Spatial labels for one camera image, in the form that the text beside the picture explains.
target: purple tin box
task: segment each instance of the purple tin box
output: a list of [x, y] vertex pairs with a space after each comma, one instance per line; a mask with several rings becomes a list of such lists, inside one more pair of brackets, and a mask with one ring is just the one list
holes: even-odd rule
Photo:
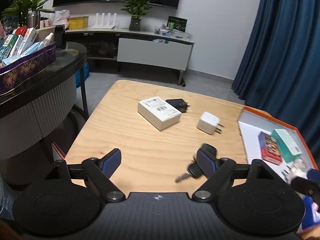
[[25, 80], [56, 61], [56, 44], [48, 46], [0, 68], [0, 96], [13, 91]]

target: white bottle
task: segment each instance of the white bottle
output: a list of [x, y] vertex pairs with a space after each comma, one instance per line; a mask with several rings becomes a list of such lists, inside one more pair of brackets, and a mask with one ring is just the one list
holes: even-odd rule
[[40, 49], [48, 46], [49, 43], [51, 42], [52, 38], [53, 38], [53, 33], [50, 33], [50, 34], [49, 34], [48, 36], [46, 36], [46, 38], [40, 43], [40, 45], [39, 45], [39, 47], [38, 47], [38, 49], [37, 49], [36, 51], [38, 51], [38, 50], [40, 50]]

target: blue object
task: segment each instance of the blue object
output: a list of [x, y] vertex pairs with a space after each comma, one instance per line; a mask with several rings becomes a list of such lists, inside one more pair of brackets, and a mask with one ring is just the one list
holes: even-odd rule
[[119, 149], [114, 149], [101, 160], [103, 161], [101, 171], [108, 179], [110, 179], [112, 174], [121, 164], [121, 151]]
[[197, 151], [197, 164], [207, 178], [210, 178], [217, 171], [215, 160], [212, 160], [201, 149]]
[[315, 183], [320, 183], [320, 171], [311, 169], [307, 173], [307, 179], [315, 182]]
[[320, 0], [260, 0], [232, 88], [297, 127], [320, 164], [319, 37]]
[[[89, 63], [86, 62], [83, 65], [84, 69], [84, 80], [86, 80], [89, 77]], [[77, 88], [80, 87], [80, 72], [79, 70], [76, 72], [76, 86]]]
[[317, 204], [315, 204], [311, 197], [303, 198], [306, 207], [306, 214], [302, 220], [302, 230], [320, 224], [320, 214], [317, 212]]

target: black power adapter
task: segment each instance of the black power adapter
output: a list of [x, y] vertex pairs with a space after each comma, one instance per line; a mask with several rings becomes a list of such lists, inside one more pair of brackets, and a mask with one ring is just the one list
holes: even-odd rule
[[186, 103], [182, 98], [179, 99], [168, 99], [166, 102], [169, 105], [172, 105], [175, 109], [179, 110], [182, 113], [185, 113], [188, 109], [188, 103]]

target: yellow box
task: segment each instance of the yellow box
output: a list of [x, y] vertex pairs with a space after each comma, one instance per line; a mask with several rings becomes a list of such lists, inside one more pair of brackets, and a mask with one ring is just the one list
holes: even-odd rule
[[69, 19], [69, 29], [84, 29], [88, 27], [89, 16], [72, 17]]

